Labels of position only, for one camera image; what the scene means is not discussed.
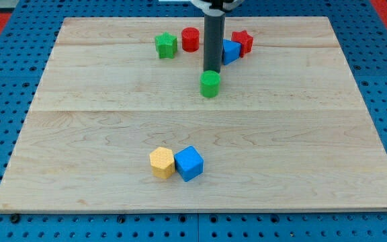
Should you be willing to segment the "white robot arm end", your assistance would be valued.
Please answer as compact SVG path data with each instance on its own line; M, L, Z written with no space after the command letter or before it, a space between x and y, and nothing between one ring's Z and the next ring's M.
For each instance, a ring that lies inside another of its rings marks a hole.
M214 10L230 12L241 5L244 0L191 0L190 2L203 12Z

